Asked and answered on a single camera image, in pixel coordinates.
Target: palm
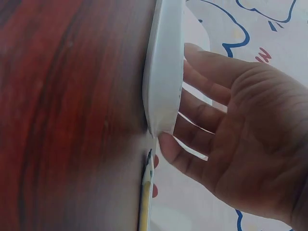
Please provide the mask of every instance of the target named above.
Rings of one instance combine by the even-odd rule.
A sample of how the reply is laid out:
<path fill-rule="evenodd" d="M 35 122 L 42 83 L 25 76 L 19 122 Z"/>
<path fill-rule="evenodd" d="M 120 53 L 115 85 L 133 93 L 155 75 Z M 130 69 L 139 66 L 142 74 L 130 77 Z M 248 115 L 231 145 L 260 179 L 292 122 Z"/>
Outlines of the palm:
<path fill-rule="evenodd" d="M 258 76 L 259 65 L 243 70 L 240 65 L 244 62 L 237 64 L 239 61 L 216 55 L 212 61 L 200 60 L 189 52 L 188 56 L 203 75 L 185 63 L 184 81 L 228 105 L 228 112 L 183 90 L 180 112 L 194 124 L 178 115 L 174 136 L 207 155 L 208 161 L 189 154 L 167 134 L 160 136 L 164 157 L 229 205 L 289 222 L 300 190 L 296 185 L 304 180 L 307 169 L 301 148 L 308 113 L 301 108 L 308 107 L 294 103 L 307 98 L 306 89 L 287 77 L 273 78 L 273 71 L 260 71 Z M 231 62 L 229 70 L 224 68 L 226 62 Z M 214 75 L 221 85 L 204 77 Z M 285 87 L 294 91 L 285 91 Z M 281 100 L 289 95 L 292 100 Z"/>

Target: reddish-brown wood grain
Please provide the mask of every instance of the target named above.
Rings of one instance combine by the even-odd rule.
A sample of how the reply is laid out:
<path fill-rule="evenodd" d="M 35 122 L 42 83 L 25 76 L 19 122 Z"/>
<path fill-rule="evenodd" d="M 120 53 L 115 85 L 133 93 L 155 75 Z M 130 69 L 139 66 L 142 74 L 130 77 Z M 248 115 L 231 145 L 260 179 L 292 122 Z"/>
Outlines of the reddish-brown wood grain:
<path fill-rule="evenodd" d="M 0 1 L 0 231 L 134 231 L 155 0 Z"/>

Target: wood grain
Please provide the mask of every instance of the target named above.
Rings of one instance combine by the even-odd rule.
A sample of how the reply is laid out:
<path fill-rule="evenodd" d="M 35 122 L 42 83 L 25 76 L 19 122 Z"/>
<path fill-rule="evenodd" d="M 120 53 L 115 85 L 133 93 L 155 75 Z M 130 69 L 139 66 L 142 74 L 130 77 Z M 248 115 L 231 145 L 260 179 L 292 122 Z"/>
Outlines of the wood grain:
<path fill-rule="evenodd" d="M 155 0 L 0 2 L 0 230 L 135 231 Z"/>

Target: finger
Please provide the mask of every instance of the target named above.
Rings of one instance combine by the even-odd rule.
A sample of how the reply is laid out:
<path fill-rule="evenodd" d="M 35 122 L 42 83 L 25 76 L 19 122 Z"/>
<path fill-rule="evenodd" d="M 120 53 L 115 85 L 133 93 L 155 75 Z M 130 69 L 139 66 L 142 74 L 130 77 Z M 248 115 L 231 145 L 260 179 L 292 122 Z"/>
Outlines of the finger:
<path fill-rule="evenodd" d="M 162 133 L 159 143 L 165 159 L 188 177 L 202 183 L 207 161 L 184 150 L 173 136 Z"/>
<path fill-rule="evenodd" d="M 152 193 L 152 198 L 157 197 L 158 195 L 158 188 L 156 185 L 153 185 L 153 193 Z"/>
<path fill-rule="evenodd" d="M 202 48 L 191 43 L 185 44 L 185 58 L 201 75 L 228 89 L 231 89 L 237 78 L 259 66 L 258 63 L 248 63 L 203 51 Z"/>
<path fill-rule="evenodd" d="M 218 103 L 223 105 L 229 103 L 230 90 L 199 74 L 186 60 L 184 60 L 184 82 Z"/>
<path fill-rule="evenodd" d="M 155 157 L 154 157 L 154 168 L 156 168 L 158 166 L 158 163 L 159 163 L 158 156 L 155 155 Z"/>
<path fill-rule="evenodd" d="M 208 156 L 214 134 L 202 130 L 178 114 L 174 136 L 188 147 Z"/>
<path fill-rule="evenodd" d="M 182 89 L 180 110 L 195 125 L 215 133 L 225 113 L 199 100 L 185 89 Z"/>

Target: cartoon drawing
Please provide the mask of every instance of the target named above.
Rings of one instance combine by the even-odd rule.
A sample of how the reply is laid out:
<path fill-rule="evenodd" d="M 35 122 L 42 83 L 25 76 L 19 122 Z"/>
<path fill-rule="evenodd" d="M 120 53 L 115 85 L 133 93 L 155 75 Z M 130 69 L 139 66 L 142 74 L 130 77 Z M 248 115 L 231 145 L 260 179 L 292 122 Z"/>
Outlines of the cartoon drawing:
<path fill-rule="evenodd" d="M 197 18 L 203 21 L 202 25 L 206 28 L 209 36 L 211 36 L 212 29 L 213 29 L 213 33 L 214 33 L 214 30 L 217 30 L 217 29 L 224 29 L 225 30 L 224 32 L 226 34 L 232 33 L 230 36 L 219 38 L 219 39 L 224 39 L 221 45 L 224 48 L 224 50 L 227 52 L 228 57 L 233 58 L 232 49 L 243 47 L 249 43 L 250 36 L 247 30 L 239 22 L 237 22 L 237 20 L 228 11 L 226 11 L 219 5 L 212 3 L 210 1 L 207 1 L 207 0 L 188 1 L 187 6 L 190 7 L 190 5 L 194 7 L 194 9 L 199 10 L 199 11 L 194 10 L 193 13 L 195 14 Z M 228 27 L 226 26 L 215 27 L 215 25 L 218 25 L 219 22 L 217 22 L 216 24 L 210 24 L 209 22 L 207 22 L 206 18 L 204 18 L 204 15 L 207 15 L 207 13 L 217 14 L 217 15 L 221 15 L 222 17 L 228 18 L 228 21 L 230 22 L 227 25 Z M 233 39 L 234 31 L 237 31 L 237 33 L 239 34 L 238 38 Z"/>
<path fill-rule="evenodd" d="M 283 2 L 283 10 L 278 9 L 281 6 L 281 1 L 279 0 L 268 0 L 268 1 L 253 1 L 249 3 L 247 0 L 235 0 L 237 5 L 245 10 L 256 12 L 266 18 L 268 18 L 268 23 L 272 31 L 277 32 L 277 26 L 284 28 L 282 23 L 288 23 L 292 18 L 292 11 L 296 0 L 286 0 Z M 269 13 L 265 13 L 268 9 L 275 9 L 275 16 L 269 16 Z"/>

